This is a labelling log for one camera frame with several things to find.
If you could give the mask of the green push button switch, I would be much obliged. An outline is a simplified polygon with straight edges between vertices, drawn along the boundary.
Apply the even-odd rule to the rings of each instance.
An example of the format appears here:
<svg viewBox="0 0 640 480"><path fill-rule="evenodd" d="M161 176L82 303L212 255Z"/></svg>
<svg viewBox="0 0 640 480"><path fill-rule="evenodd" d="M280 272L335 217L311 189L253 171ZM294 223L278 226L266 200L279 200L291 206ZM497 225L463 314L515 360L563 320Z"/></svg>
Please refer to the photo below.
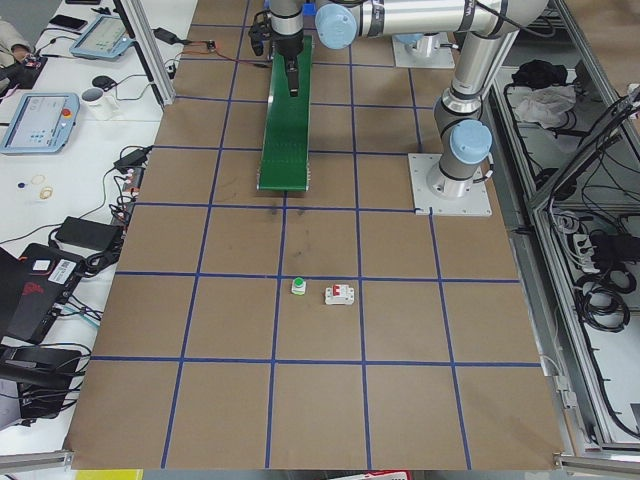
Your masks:
<svg viewBox="0 0 640 480"><path fill-rule="evenodd" d="M304 295L306 293L306 280L303 277L295 277L291 283L291 293Z"/></svg>

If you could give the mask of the white mug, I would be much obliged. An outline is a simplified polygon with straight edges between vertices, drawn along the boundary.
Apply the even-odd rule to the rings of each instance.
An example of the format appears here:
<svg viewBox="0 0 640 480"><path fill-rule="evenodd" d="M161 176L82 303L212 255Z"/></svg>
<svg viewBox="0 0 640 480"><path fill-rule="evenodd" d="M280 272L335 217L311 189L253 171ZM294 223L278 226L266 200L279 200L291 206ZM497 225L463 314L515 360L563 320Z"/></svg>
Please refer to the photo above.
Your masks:
<svg viewBox="0 0 640 480"><path fill-rule="evenodd" d="M100 88L92 87L85 90L81 94L81 100L96 120L110 120L120 114L118 101Z"/></svg>

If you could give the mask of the green conveyor belt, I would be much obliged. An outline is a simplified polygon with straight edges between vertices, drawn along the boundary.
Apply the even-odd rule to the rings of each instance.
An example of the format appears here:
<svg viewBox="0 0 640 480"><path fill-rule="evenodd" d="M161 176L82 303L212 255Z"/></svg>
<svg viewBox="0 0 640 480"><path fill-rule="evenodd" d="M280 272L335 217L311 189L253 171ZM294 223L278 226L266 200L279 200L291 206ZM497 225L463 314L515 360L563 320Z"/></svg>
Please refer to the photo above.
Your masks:
<svg viewBox="0 0 640 480"><path fill-rule="evenodd" d="M276 53L265 121L257 188L306 191L309 187L309 123L313 40L303 37L298 56L299 91L289 92L283 57Z"/></svg>

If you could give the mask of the far teach pendant tablet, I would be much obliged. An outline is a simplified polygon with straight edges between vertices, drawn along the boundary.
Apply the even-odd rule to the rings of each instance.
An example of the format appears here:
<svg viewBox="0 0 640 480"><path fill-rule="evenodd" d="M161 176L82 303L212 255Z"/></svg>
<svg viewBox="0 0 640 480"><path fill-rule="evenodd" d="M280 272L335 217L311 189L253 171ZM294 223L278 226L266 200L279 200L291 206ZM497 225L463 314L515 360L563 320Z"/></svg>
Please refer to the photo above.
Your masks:
<svg viewBox="0 0 640 480"><path fill-rule="evenodd" d="M85 59L115 60L132 44L119 17L100 14L75 40L69 53Z"/></svg>

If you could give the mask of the black power adapter brick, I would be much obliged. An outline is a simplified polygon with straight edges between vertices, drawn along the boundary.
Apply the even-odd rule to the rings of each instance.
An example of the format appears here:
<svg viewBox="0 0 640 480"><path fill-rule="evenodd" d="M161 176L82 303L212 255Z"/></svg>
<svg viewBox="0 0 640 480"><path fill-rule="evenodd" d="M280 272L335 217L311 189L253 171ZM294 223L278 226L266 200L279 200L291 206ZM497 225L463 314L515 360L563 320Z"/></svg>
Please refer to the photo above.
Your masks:
<svg viewBox="0 0 640 480"><path fill-rule="evenodd" d="M106 251L122 239L122 234L121 226L68 216L57 230L55 238L65 244Z"/></svg>

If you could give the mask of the teach pendant tablet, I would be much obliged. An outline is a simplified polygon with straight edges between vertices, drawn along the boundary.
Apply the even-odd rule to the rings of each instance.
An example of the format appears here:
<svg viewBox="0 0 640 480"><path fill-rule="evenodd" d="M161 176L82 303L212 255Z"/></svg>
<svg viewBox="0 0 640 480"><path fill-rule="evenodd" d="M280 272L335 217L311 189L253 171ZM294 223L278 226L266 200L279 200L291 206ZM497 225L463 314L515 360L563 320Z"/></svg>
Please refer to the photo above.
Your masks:
<svg viewBox="0 0 640 480"><path fill-rule="evenodd" d="M71 135L79 110L80 100L75 93L24 94L1 140L1 153L60 151Z"/></svg>
<svg viewBox="0 0 640 480"><path fill-rule="evenodd" d="M69 53L85 59L115 60L132 44L119 17L100 14L75 40Z"/></svg>

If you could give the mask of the black laptop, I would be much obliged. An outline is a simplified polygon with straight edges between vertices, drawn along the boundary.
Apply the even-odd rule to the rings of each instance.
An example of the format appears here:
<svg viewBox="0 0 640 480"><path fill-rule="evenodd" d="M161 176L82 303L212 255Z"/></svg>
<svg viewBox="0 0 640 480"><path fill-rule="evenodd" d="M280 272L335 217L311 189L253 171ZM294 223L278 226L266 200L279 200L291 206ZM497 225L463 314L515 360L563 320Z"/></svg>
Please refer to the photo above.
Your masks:
<svg viewBox="0 0 640 480"><path fill-rule="evenodd" d="M40 343L84 273L84 258L29 244L20 257L1 251L1 335Z"/></svg>

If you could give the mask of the white red circuit breaker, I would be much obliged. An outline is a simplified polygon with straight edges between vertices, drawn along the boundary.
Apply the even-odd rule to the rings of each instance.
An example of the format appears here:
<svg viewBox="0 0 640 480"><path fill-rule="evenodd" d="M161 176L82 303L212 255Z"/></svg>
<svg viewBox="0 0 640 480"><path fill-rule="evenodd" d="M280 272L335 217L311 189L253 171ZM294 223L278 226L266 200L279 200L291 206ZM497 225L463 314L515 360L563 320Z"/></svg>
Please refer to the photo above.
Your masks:
<svg viewBox="0 0 640 480"><path fill-rule="evenodd" d="M348 284L335 283L325 289L326 305L352 305L355 301L355 290Z"/></svg>

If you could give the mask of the aluminium frame post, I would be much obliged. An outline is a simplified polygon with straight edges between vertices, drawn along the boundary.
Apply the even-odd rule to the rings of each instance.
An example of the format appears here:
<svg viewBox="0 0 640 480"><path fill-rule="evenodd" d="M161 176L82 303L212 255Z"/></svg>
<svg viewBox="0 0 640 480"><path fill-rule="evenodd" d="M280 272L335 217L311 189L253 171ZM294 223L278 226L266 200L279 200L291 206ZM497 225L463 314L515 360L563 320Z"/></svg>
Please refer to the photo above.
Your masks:
<svg viewBox="0 0 640 480"><path fill-rule="evenodd" d="M175 100L176 92L166 72L142 3L138 0L122 0L115 1L114 5L127 34L133 40L135 51L151 84L157 103L161 108L171 105Z"/></svg>

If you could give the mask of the near teach pendant tablet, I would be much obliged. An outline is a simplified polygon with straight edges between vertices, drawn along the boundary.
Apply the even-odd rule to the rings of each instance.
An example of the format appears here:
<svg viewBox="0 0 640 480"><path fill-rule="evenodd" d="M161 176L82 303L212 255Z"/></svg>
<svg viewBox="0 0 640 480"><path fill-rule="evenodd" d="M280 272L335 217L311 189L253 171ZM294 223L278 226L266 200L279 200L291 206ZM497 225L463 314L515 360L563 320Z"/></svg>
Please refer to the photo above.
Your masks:
<svg viewBox="0 0 640 480"><path fill-rule="evenodd" d="M24 94L1 140L1 153L60 151L71 135L79 110L80 100L75 93Z"/></svg>

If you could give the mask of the black computer mouse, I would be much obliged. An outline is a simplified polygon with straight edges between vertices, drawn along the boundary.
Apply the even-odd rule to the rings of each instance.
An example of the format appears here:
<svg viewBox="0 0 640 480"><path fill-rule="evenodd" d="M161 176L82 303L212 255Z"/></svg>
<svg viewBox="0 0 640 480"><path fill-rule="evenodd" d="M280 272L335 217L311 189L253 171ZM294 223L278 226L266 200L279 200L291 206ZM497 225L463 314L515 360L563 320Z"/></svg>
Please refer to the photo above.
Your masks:
<svg viewBox="0 0 640 480"><path fill-rule="evenodd" d="M113 78L106 75L99 75L92 79L92 85L96 88L100 88L104 92L108 92L118 85L118 82Z"/></svg>

